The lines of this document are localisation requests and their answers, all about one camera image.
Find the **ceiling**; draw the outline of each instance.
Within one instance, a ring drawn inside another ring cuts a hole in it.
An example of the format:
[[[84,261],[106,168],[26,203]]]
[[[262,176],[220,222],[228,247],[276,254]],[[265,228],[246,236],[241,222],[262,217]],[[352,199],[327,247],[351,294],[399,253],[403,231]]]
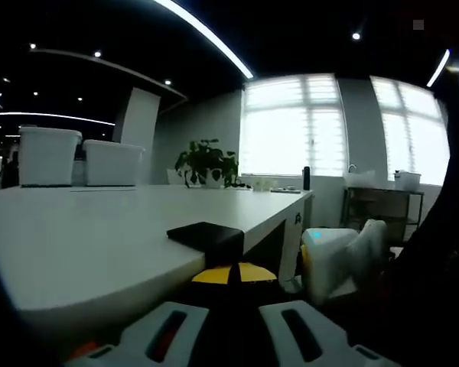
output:
[[[459,50],[459,6],[429,3],[178,0],[207,25],[256,78],[294,73],[378,75],[425,86],[446,48]],[[424,20],[414,30],[414,20]],[[351,34],[360,31],[362,39]],[[241,88],[244,76],[188,23],[152,0],[0,1],[0,112],[73,115],[114,122],[133,86],[161,94],[161,110],[181,97],[88,60],[29,51],[71,51],[171,80],[192,101]],[[11,82],[3,81],[6,77]],[[110,139],[112,127],[38,117],[0,117],[0,145],[18,125],[75,128]]]

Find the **white pillar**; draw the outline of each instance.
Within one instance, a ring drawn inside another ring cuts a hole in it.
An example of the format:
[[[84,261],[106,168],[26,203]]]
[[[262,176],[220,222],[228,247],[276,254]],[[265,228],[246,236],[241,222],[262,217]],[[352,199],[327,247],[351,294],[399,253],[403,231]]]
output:
[[[138,145],[145,149],[140,184],[149,184],[151,150],[159,104],[159,96],[133,88],[125,108],[124,118],[120,118],[114,128],[114,141]]]

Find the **potted plant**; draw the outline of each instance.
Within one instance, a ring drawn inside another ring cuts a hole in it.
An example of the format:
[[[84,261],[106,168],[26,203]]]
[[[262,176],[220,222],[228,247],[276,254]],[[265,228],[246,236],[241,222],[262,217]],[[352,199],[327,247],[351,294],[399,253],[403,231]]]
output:
[[[219,188],[222,184],[229,187],[238,176],[236,153],[228,151],[224,154],[221,149],[213,148],[212,143],[219,143],[219,140],[191,141],[189,150],[178,156],[175,170],[179,176],[184,175],[187,187],[189,172],[191,183],[195,184],[199,180],[202,185],[211,188]]]

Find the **white table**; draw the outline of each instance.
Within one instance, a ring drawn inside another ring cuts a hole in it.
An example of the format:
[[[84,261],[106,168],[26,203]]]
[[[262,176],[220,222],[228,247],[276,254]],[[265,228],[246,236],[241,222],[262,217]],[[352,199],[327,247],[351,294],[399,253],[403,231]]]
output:
[[[145,312],[204,268],[166,231],[196,222],[241,229],[244,252],[283,220],[279,280],[295,272],[311,192],[136,188],[0,190],[0,274],[21,315],[64,335]]]

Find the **window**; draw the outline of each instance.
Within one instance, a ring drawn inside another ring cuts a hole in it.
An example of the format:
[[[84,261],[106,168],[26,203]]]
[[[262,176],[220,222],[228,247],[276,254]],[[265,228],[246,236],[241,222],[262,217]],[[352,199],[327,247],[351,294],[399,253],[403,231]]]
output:
[[[425,89],[371,77],[386,139],[388,179],[395,170],[421,174],[422,184],[441,186],[449,162],[447,132],[434,96]]]
[[[347,141],[337,82],[331,75],[248,83],[243,94],[239,174],[342,176]]]

